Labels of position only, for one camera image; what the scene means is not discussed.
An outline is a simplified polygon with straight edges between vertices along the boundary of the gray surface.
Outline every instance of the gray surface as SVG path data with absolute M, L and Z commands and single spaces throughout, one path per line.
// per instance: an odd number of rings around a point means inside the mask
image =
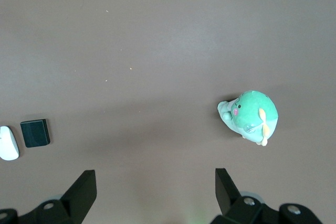
M 214 171 L 275 209 L 334 223 L 336 0 L 0 0 L 0 208 L 20 214 L 85 169 L 98 198 L 84 223 L 209 223 Z M 266 147 L 230 132 L 217 103 L 268 94 Z M 27 149 L 19 123 L 47 118 Z

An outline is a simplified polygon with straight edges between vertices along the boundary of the white object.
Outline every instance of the white object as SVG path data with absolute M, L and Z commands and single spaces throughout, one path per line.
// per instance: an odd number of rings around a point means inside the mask
M 19 149 L 9 127 L 0 127 L 0 157 L 3 160 L 15 160 L 19 157 Z

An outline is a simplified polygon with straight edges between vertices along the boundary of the computer mouse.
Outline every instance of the computer mouse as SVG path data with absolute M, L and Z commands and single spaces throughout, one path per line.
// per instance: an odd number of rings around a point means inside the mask
M 19 149 L 9 127 L 0 127 L 0 157 L 3 160 L 15 160 L 19 157 Z

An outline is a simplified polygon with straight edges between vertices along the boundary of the teal plush toy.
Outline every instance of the teal plush toy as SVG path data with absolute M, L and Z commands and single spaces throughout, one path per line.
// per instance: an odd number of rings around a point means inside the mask
M 231 130 L 262 146 L 267 145 L 278 122 L 274 103 L 255 90 L 246 91 L 233 101 L 220 102 L 217 108 Z

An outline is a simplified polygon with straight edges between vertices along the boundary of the black metal bracket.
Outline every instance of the black metal bracket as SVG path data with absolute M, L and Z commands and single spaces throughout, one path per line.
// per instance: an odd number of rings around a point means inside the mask
M 1 209 L 0 224 L 80 224 L 96 197 L 96 174 L 86 170 L 60 200 L 48 200 L 20 217 L 15 209 Z
M 216 198 L 223 215 L 211 224 L 322 224 L 307 207 L 283 204 L 275 211 L 259 200 L 241 196 L 226 169 L 216 169 Z

